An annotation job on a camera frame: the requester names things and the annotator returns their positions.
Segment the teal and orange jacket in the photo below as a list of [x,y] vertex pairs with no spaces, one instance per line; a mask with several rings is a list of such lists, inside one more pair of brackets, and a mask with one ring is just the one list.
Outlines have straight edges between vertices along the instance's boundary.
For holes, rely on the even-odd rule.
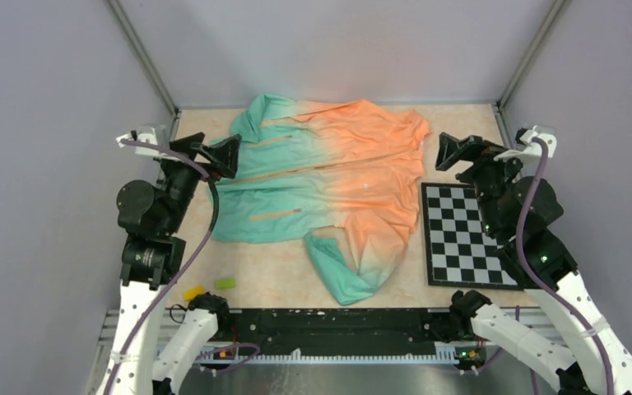
[[215,240],[302,239],[333,299],[374,295],[406,255],[420,214],[427,119],[368,101],[260,95],[230,125],[236,176],[217,186]]

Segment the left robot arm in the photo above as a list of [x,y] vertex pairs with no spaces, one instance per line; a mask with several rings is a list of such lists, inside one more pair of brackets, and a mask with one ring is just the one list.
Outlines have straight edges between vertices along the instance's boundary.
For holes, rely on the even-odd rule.
[[[120,307],[109,361],[98,394],[176,394],[202,349],[230,332],[229,308],[222,297],[194,297],[170,341],[158,339],[172,287],[211,238],[219,216],[216,184],[233,179],[239,165],[239,135],[211,145],[202,132],[172,142],[154,132],[131,131],[117,138],[121,147],[156,160],[156,184],[133,180],[118,192],[118,226],[125,230],[119,280]],[[211,193],[206,234],[184,260],[186,243],[176,237],[199,183]]]

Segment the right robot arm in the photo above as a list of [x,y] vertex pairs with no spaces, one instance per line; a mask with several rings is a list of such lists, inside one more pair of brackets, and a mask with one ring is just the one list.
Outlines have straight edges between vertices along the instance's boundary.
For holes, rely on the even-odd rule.
[[530,295],[561,337],[555,343],[509,317],[482,293],[457,292],[449,326],[461,339],[496,344],[559,394],[632,394],[632,354],[588,293],[578,264],[550,225],[564,213],[543,174],[556,139],[523,128],[519,148],[482,137],[439,136],[435,167],[460,161],[458,181],[471,185],[484,233],[499,244],[501,267]]

